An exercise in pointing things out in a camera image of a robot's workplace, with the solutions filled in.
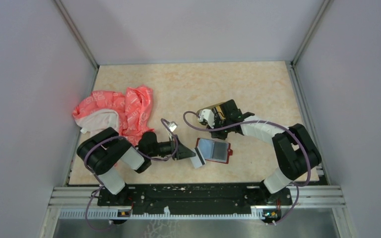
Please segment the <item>gold credit card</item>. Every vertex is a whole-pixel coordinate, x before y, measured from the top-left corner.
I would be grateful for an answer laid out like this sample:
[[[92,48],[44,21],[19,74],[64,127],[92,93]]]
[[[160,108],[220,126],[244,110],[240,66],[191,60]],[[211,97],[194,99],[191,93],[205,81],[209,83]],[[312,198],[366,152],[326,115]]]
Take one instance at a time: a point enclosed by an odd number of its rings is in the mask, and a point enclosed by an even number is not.
[[[214,107],[213,110],[215,114],[218,116],[219,120],[224,120],[226,118],[225,115],[223,114],[223,111],[220,105],[217,105],[216,107]]]

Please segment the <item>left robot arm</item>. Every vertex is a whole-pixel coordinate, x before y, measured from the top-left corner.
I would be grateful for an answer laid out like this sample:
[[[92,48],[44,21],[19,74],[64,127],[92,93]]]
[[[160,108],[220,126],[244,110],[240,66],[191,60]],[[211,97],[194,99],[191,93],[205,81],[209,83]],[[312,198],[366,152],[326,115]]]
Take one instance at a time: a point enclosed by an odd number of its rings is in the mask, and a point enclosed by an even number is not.
[[[109,127],[79,145],[77,155],[83,160],[97,181],[109,191],[109,198],[117,205],[128,201],[126,182],[116,171],[115,164],[122,161],[138,174],[147,170],[152,161],[190,159],[196,152],[184,146],[175,136],[165,142],[157,141],[157,135],[147,131],[134,146]]]

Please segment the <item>white striped credit card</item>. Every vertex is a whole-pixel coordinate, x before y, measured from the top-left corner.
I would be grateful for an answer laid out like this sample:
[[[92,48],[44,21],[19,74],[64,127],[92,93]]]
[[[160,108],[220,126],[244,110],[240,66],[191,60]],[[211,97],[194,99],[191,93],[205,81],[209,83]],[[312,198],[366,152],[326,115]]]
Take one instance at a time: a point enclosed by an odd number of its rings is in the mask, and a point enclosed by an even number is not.
[[[195,169],[206,165],[206,160],[197,147],[192,149],[194,156],[190,158],[190,161]]]

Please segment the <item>beige oval tray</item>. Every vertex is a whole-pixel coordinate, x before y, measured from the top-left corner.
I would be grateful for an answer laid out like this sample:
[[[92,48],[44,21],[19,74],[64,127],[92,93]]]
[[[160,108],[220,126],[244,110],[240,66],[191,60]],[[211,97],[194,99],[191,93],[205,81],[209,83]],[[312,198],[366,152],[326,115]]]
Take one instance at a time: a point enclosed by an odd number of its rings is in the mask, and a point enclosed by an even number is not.
[[[218,111],[219,106],[222,105],[223,103],[224,102],[220,102],[220,103],[216,103],[214,105],[199,109],[196,112],[197,120],[200,123],[207,123],[207,124],[212,123],[213,121],[215,121],[215,114]]]

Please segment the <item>red card holder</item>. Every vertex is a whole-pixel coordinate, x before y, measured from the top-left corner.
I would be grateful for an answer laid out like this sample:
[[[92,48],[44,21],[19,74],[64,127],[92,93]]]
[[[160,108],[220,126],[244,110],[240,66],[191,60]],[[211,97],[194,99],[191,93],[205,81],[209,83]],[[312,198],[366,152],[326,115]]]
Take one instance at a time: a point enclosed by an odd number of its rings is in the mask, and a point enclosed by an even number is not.
[[[228,164],[229,158],[233,155],[233,150],[229,142],[206,138],[197,139],[196,152],[205,161],[222,164]]]

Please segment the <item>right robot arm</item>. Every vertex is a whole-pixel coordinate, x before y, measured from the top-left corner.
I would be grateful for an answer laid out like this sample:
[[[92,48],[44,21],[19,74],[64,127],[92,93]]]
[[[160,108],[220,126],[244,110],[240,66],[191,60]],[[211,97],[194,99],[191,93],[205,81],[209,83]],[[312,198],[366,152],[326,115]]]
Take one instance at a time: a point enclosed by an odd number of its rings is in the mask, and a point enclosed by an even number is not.
[[[212,138],[225,140],[234,132],[273,147],[278,168],[260,183],[259,197],[265,204],[273,204],[279,191],[322,162],[320,152],[302,124],[285,127],[251,112],[242,113],[234,100],[201,109],[197,114]]]

